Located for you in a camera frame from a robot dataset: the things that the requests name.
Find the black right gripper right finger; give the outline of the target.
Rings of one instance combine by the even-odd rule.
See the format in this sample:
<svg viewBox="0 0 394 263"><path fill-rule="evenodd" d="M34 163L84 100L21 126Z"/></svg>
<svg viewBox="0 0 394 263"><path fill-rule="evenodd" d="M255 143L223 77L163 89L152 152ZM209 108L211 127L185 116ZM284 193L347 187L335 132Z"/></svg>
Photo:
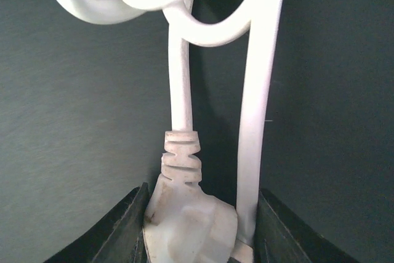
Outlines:
<svg viewBox="0 0 394 263"><path fill-rule="evenodd" d="M254 259L256 262L358 263L316 233L267 189L259 191Z"/></svg>

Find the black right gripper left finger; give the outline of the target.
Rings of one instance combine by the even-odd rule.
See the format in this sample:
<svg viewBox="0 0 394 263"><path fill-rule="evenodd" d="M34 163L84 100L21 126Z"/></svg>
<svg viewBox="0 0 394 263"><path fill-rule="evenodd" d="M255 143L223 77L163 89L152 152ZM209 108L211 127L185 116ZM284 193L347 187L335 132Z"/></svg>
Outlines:
<svg viewBox="0 0 394 263"><path fill-rule="evenodd" d="M142 227L149 197L144 182L46 262L147 262Z"/></svg>

